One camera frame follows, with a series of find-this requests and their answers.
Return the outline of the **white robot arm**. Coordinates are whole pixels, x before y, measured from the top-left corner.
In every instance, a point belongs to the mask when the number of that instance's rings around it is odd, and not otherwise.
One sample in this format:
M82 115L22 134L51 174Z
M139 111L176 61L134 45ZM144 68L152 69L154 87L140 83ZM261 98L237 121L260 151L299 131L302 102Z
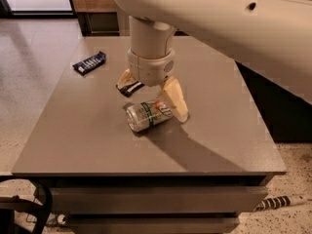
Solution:
M239 61L279 76L282 88L312 102L309 0L114 0L130 16L164 22Z

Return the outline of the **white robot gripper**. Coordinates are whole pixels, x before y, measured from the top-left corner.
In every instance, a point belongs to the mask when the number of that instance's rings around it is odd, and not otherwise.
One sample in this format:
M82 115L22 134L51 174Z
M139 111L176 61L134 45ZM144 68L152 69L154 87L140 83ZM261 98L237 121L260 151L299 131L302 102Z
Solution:
M119 90L131 87L137 80L145 86L161 85L158 97L170 108L180 123L188 119L188 108L178 80L172 76L175 71L175 54L171 50L162 58L142 58L128 50L128 64L116 86Z

